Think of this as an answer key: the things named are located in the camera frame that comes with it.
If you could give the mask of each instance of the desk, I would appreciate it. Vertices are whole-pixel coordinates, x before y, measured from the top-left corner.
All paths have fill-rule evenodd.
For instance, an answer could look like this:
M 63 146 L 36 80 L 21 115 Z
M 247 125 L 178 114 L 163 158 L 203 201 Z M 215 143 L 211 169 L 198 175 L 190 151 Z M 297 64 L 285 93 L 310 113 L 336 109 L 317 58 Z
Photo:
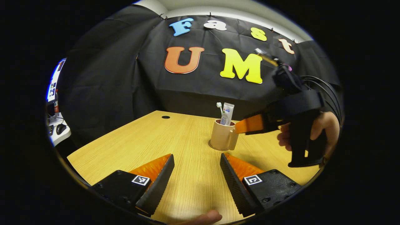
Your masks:
M 227 152 L 265 171 L 277 169 L 300 185 L 319 170 L 317 165 L 289 168 L 291 153 L 278 145 L 279 131 L 240 134 L 235 150 L 214 150 L 208 145 L 214 120 L 154 111 L 83 146 L 68 160 L 93 185 L 115 170 L 129 172 L 168 153 L 174 154 L 175 168 L 151 217 L 165 223 L 193 219 L 211 209 L 223 216 L 216 224 L 243 219 L 220 168 L 221 153 Z
M 62 142 L 63 140 L 65 140 L 69 136 L 71 136 L 71 129 L 70 129 L 70 127 L 68 125 L 67 125 L 66 129 L 62 133 L 60 133 L 59 135 L 57 134 L 57 132 L 56 132 L 57 125 L 59 125 L 61 123 L 64 124 L 64 125 L 67 125 L 67 123 L 63 119 L 61 113 L 58 114 L 57 118 L 50 117 L 49 126 L 51 126 L 51 125 L 54 126 L 53 134 L 50 135 L 50 139 L 51 139 L 51 142 L 53 143 L 53 146 L 58 145 L 60 142 Z

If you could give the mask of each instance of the toothpaste tube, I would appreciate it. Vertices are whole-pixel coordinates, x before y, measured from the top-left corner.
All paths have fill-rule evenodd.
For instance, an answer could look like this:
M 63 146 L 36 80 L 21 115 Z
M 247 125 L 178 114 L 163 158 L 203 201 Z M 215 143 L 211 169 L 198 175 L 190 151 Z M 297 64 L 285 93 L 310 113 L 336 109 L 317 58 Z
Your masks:
M 230 126 L 230 120 L 232 119 L 233 107 L 235 105 L 224 103 L 224 109 L 222 110 L 222 117 L 220 124 Z

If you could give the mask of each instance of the human hand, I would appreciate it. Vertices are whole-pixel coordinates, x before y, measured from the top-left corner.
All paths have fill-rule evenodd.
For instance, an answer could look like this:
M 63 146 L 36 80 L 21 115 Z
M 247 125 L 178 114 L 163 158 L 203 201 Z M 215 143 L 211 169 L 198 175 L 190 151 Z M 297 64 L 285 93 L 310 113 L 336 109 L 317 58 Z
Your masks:
M 278 134 L 277 138 L 280 146 L 285 146 L 286 150 L 291 151 L 290 145 L 290 123 L 282 125 L 280 128 L 281 133 Z M 339 139 L 339 121 L 338 118 L 332 112 L 323 112 L 313 122 L 311 127 L 310 139 L 315 140 L 325 129 L 326 133 L 326 149 L 325 158 L 329 158 L 336 146 Z
M 210 210 L 207 214 L 200 215 L 193 220 L 185 221 L 181 223 L 173 223 L 170 225 L 211 225 L 222 219 L 220 213 L 213 209 Z

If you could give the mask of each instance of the beige cup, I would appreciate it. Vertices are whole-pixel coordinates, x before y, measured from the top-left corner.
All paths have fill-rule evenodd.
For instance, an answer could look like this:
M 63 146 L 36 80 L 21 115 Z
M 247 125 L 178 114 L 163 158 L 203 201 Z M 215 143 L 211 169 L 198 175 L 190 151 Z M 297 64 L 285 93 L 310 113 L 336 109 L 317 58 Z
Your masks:
M 239 134 L 235 132 L 235 123 L 230 122 L 230 126 L 220 124 L 221 119 L 214 121 L 211 140 L 208 145 L 216 150 L 234 150 Z

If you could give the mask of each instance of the yellow letter m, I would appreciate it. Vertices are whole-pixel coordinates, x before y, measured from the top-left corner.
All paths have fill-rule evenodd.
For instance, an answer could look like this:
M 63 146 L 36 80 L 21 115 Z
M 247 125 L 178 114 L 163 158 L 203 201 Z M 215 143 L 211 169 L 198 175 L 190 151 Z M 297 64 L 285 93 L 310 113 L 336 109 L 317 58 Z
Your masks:
M 222 77 L 234 78 L 233 67 L 235 67 L 239 79 L 242 79 L 248 70 L 249 74 L 246 76 L 247 81 L 257 84 L 262 83 L 260 74 L 261 56 L 250 54 L 247 56 L 246 60 L 243 61 L 238 51 L 234 49 L 224 48 L 222 52 L 225 53 L 225 67 L 224 71 L 220 73 Z

